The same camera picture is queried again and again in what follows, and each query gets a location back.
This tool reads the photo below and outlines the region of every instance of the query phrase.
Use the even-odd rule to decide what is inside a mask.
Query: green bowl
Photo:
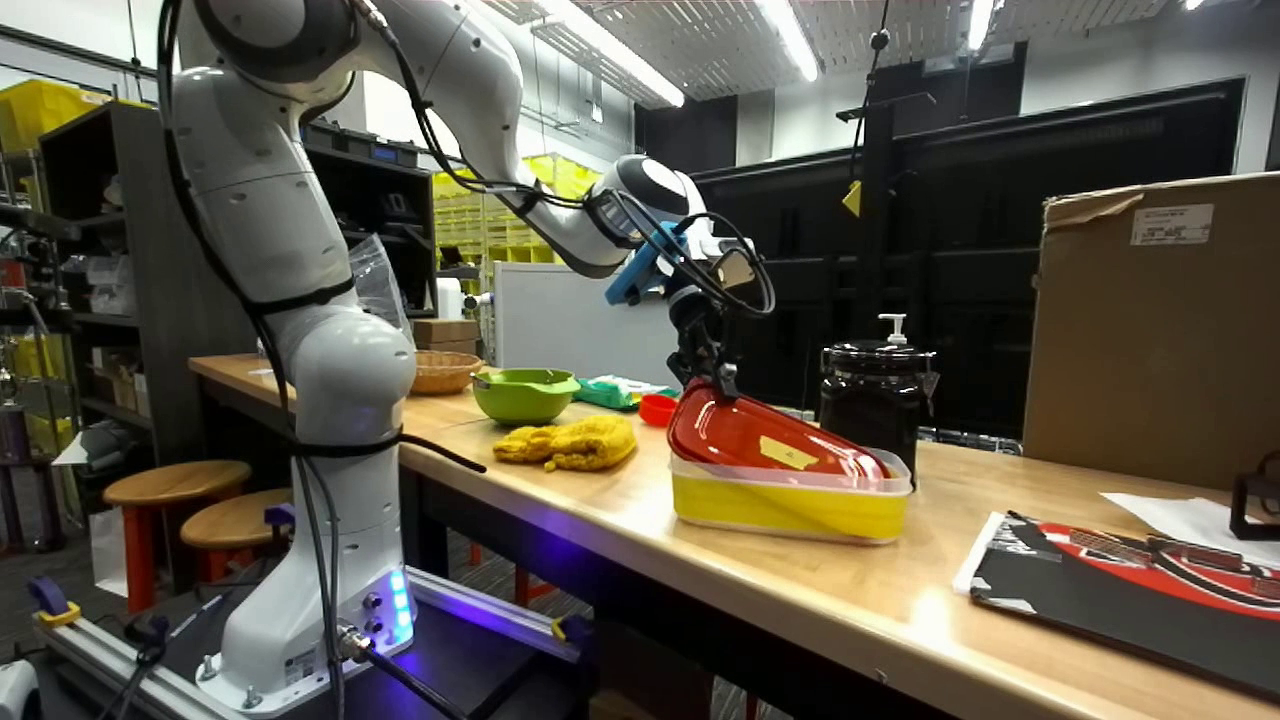
[[[577,397],[577,376],[557,368],[484,368],[471,397],[496,424],[552,424]]]

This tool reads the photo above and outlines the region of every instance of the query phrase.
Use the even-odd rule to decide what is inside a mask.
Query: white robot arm
[[[567,268],[609,275],[650,247],[616,300],[650,285],[660,257],[711,291],[716,275],[692,261],[711,257],[716,242],[708,230],[682,242],[664,230],[688,230],[704,201],[688,175],[652,160],[621,160],[580,204],[546,198],[515,160],[515,54],[477,0],[196,0],[219,62],[172,76],[175,11],[180,0],[163,0],[160,108],[180,201],[296,389],[296,495],[321,490],[341,509],[300,513],[292,551],[235,607],[226,651],[196,676],[219,706],[278,716],[326,694],[326,670],[341,673],[329,622],[361,630],[381,651],[411,643],[396,409],[418,351],[357,304],[300,120],[338,105],[357,74],[400,82],[418,112],[431,108],[459,142],[464,160],[443,160],[424,126],[435,160],[496,192]]]

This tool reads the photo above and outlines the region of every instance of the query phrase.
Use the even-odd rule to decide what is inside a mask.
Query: cardboard box
[[[411,342],[418,342],[418,350],[477,351],[482,323],[477,320],[418,320]]]
[[[1280,448],[1280,175],[1050,201],[1026,443],[1210,485]]]

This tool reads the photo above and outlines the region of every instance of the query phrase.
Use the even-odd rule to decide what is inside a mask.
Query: ceiling light
[[[816,56],[813,56],[813,49],[803,42],[798,8],[788,0],[757,0],[757,8],[771,23],[771,32],[786,42],[786,54],[801,68],[803,85],[813,85],[816,82]]]
[[[968,8],[968,42],[965,42],[968,54],[984,49],[984,42],[992,32],[992,15],[995,15],[995,0],[972,0],[972,8]]]
[[[580,11],[574,0],[535,0],[552,19],[560,19],[574,35],[593,44],[601,56],[609,56],[616,68],[635,76],[645,90],[652,90],[664,105],[682,108],[686,94],[664,82],[645,56],[635,56],[626,42],[616,42],[604,23],[596,23],[589,11]]]

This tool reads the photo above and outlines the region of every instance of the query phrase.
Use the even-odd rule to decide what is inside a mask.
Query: stool
[[[257,549],[281,543],[285,531],[267,524],[267,509],[290,503],[290,490],[230,495],[186,521],[180,539],[199,551],[209,584],[226,584],[232,562],[254,562]]]
[[[241,461],[160,466],[116,481],[103,502],[126,517],[127,607],[156,604],[156,521],[175,503],[232,495],[249,481]]]

